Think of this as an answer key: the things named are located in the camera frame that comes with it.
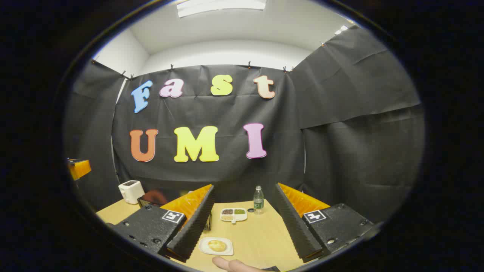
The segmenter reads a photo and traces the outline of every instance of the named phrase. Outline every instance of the white toaster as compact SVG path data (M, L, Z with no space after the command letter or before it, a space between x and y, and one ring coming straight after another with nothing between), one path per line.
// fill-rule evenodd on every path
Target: white toaster
M129 204L138 204L138 198L145 194L139 181L127 181L118 187L121 191L122 198Z

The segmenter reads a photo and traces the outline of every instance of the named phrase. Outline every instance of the white wall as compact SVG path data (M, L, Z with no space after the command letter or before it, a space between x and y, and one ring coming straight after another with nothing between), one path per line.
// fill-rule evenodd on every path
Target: white wall
M130 29L121 32L112 39L103 49L101 49L93 59L97 62L115 70L118 73L124 73L129 77L131 74L139 75L139 71L148 59L149 54L139 43Z
M290 45L250 41L224 40L189 44L164 50L151 55L139 71L139 75L170 69L209 64L235 64L263 66L288 71L298 65L312 51Z

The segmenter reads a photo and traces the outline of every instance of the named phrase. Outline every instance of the blue letter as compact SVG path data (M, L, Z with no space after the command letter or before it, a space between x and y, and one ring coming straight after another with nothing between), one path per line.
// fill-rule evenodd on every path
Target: blue letter
M153 82L148 80L131 92L131 95L135 98L135 113L140 112L148 106L148 101L145 101L143 98L148 99L150 97L150 89L148 89L148 87L151 87L152 85Z

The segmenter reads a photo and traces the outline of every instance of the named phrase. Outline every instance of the black curtain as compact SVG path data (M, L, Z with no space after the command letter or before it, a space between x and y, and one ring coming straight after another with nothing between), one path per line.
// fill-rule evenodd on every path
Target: black curtain
M352 27L296 66L291 79L306 152L300 189L387 220L415 181L425 134L417 92L398 59Z
M65 156L89 160L91 172L75 182L96 211L122 199L113 165L111 127L123 81L119 73L89 62L72 86L66 107Z
M216 75L231 75L233 91L226 96L213 96L210 88ZM262 98L256 77L266 75L274 84L272 99ZM184 81L180 97L162 97L160 89L169 79ZM151 80L148 106L134 113L131 92ZM256 185L261 185L267 200L273 202L277 182L298 187L303 181L303 134L297 114L296 93L288 73L237 65L207 65L175 68L146 74L127 81L116 105L113 122L113 146L121 182L134 179L145 191L161 188L168 192L194 190L206 184L215 185L216 202L248 201ZM243 126L262 123L263 148L267 156L247 159L248 139ZM196 138L205 126L216 126L217 162L186 163L174 161L177 152L175 128L188 127ZM141 152L146 152L146 130L159 131L155 156L139 162L131 155L130 131L141 130Z

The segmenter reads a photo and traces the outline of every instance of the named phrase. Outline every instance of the white ceiling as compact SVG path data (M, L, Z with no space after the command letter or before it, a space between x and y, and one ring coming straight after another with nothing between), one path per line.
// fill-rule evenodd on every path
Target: white ceiling
M149 54L217 40L260 40L316 50L351 24L310 0L267 0L264 11L218 10L178 18L174 1L131 27Z

